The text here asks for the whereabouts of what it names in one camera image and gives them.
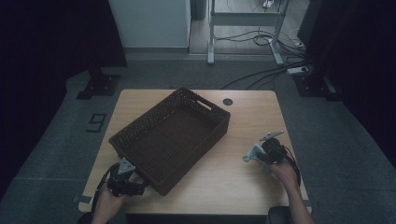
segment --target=gray carpet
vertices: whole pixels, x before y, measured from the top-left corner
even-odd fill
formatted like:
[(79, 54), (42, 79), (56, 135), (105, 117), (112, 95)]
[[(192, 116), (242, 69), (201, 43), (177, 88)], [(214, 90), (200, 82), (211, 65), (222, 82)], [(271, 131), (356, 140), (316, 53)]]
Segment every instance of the gray carpet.
[[(121, 90), (181, 86), (217, 90), (242, 76), (276, 67), (272, 57), (225, 57), (213, 66), (200, 57), (128, 59), (129, 68), (103, 69), (121, 75), (114, 96), (76, 100), (89, 75), (81, 73), (67, 81), (62, 106), (0, 204), (0, 223), (77, 222), (78, 199)], [(244, 90), (262, 76), (228, 89)], [(343, 103), (300, 97), (287, 74), (274, 82), (264, 79), (251, 89), (258, 87), (276, 92), (317, 223), (396, 223), (396, 170)], [(99, 133), (86, 132), (98, 128), (89, 123), (93, 114), (106, 114)], [(111, 223), (125, 222), (120, 214)]]

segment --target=black cable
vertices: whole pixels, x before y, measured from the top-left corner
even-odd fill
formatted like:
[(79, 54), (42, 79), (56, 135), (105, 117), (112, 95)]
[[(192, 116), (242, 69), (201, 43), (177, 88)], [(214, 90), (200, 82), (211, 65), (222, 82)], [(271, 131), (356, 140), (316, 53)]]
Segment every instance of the black cable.
[(256, 88), (256, 91), (259, 90), (262, 86), (264, 86), (264, 85), (266, 85), (266, 84), (268, 84), (268, 83), (270, 83), (270, 82), (273, 82), (273, 83), (274, 83), (274, 87), (273, 87), (272, 89), (269, 89), (269, 91), (273, 91), (273, 90), (276, 88), (275, 79), (276, 79), (278, 76), (282, 75), (283, 73), (279, 73), (279, 74), (275, 75), (271, 80), (262, 83), (259, 87)]
[(99, 182), (98, 186), (96, 187), (95, 195), (93, 196), (93, 200), (92, 200), (92, 207), (91, 207), (92, 215), (95, 213), (96, 203), (99, 199), (99, 193), (102, 189), (102, 186), (106, 183), (108, 173), (110, 173), (110, 170), (112, 170), (115, 166), (117, 166), (117, 164), (114, 164), (110, 166), (110, 168), (108, 168), (106, 173), (103, 175), (101, 181)]
[(267, 75), (267, 76), (261, 77), (259, 80), (253, 82), (253, 83), (250, 84), (248, 87), (246, 87), (245, 90), (248, 90), (250, 87), (254, 86), (256, 83), (260, 82), (261, 80), (266, 79), (267, 77), (280, 75), (280, 74), (285, 73), (285, 72), (286, 72), (286, 70), (281, 70), (281, 71), (279, 71), (279, 72), (275, 72), (275, 73), (273, 73), (273, 74), (269, 74), (269, 75)]
[(224, 90), (225, 88), (231, 86), (231, 85), (234, 84), (235, 82), (238, 82), (238, 81), (243, 80), (243, 79), (248, 78), (248, 77), (257, 76), (257, 75), (259, 75), (259, 74), (261, 74), (261, 73), (272, 72), (272, 71), (276, 71), (276, 70), (279, 70), (279, 69), (282, 69), (282, 70), (286, 71), (288, 68), (295, 67), (295, 66), (304, 66), (304, 65), (308, 65), (308, 64), (310, 64), (310, 63), (312, 63), (310, 60), (308, 60), (308, 61), (301, 61), (301, 62), (297, 62), (297, 63), (291, 63), (291, 64), (289, 64), (289, 65), (287, 65), (287, 66), (284, 66), (284, 67), (278, 67), (278, 68), (273, 68), (273, 69), (264, 70), (264, 71), (256, 72), (256, 73), (253, 73), (253, 74), (249, 74), (249, 75), (246, 75), (246, 76), (244, 76), (244, 77), (240, 77), (240, 78), (238, 78), (238, 79), (236, 79), (236, 80), (234, 80), (234, 81), (228, 83), (227, 85), (225, 85), (224, 87), (222, 87), (221, 90)]

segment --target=person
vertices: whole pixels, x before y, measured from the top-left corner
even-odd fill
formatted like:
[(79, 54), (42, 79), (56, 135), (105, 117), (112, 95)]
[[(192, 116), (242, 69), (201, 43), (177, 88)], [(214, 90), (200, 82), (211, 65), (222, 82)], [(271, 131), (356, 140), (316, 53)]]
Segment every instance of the person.
[(267, 163), (267, 165), (275, 178), (282, 183), (288, 194), (290, 216), (293, 224), (313, 224), (314, 220), (305, 207), (300, 186), (297, 182), (297, 174), (294, 172), (291, 164), (283, 159), (276, 164)]
[[(289, 198), (290, 217), (293, 224), (313, 224), (314, 220), (304, 205), (303, 196), (297, 182), (297, 174), (291, 164), (283, 159), (276, 164), (267, 164), (272, 174), (285, 188)], [(107, 184), (102, 186), (92, 224), (104, 224), (113, 218), (121, 209), (123, 201), (127, 196), (115, 197)]]

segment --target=woven basket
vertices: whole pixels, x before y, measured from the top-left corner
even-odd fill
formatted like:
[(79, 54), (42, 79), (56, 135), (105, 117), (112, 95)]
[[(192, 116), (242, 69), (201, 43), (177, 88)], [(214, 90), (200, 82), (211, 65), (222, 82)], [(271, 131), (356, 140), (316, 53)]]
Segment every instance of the woven basket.
[(180, 88), (109, 139), (161, 195), (227, 133), (231, 114)]

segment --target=cable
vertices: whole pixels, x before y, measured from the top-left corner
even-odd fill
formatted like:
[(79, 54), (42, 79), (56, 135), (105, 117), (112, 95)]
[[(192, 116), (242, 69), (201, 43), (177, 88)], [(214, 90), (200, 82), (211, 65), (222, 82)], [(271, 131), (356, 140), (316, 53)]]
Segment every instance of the cable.
[(261, 77), (259, 80), (255, 81), (255, 82), (253, 82), (252, 84), (250, 84), (249, 86), (247, 86), (247, 87), (245, 88), (245, 90), (248, 90), (250, 87), (254, 86), (256, 83), (260, 82), (261, 80), (266, 79), (267, 77), (271, 77), (271, 76), (275, 76), (275, 75), (280, 75), (280, 74), (285, 73), (285, 72), (286, 72), (286, 69), (281, 70), (281, 71), (279, 71), (279, 72), (275, 72), (275, 73), (273, 73), (273, 74), (266, 75), (266, 76), (264, 76), (264, 77)]
[(266, 85), (266, 84), (268, 84), (268, 83), (270, 83), (270, 82), (272, 82), (272, 83), (274, 84), (274, 87), (273, 87), (272, 89), (269, 89), (269, 91), (273, 91), (274, 89), (276, 89), (275, 79), (276, 79), (277, 77), (279, 77), (280, 75), (284, 74), (285, 72), (286, 72), (286, 71), (283, 71), (282, 73), (276, 74), (271, 80), (262, 83), (259, 87), (256, 88), (256, 91), (259, 90), (262, 86), (264, 86), (264, 85)]
[(223, 87), (221, 88), (221, 90), (224, 90), (224, 89), (226, 89), (227, 87), (233, 85), (235, 82), (238, 82), (238, 81), (243, 80), (243, 79), (248, 78), (248, 77), (254, 77), (254, 76), (257, 76), (257, 75), (262, 74), (262, 73), (273, 72), (273, 71), (276, 71), (276, 73), (277, 73), (277, 72), (280, 72), (280, 71), (277, 71), (277, 70), (279, 70), (279, 69), (281, 69), (281, 70), (283, 70), (283, 71), (286, 71), (288, 68), (291, 68), (291, 67), (295, 67), (295, 66), (305, 66), (305, 65), (308, 65), (308, 64), (311, 64), (311, 63), (312, 63), (312, 62), (311, 62), (310, 60), (307, 60), (307, 61), (304, 60), (304, 61), (297, 62), (297, 63), (291, 63), (291, 64), (289, 64), (289, 65), (287, 65), (287, 66), (278, 67), (278, 68), (273, 68), (273, 69), (264, 70), (264, 71), (256, 72), (256, 73), (253, 73), (253, 74), (249, 74), (249, 75), (246, 75), (246, 76), (244, 76), (244, 77), (240, 77), (240, 78), (238, 78), (238, 79), (236, 79), (236, 80), (234, 80), (234, 81), (228, 83), (227, 85), (223, 86)]

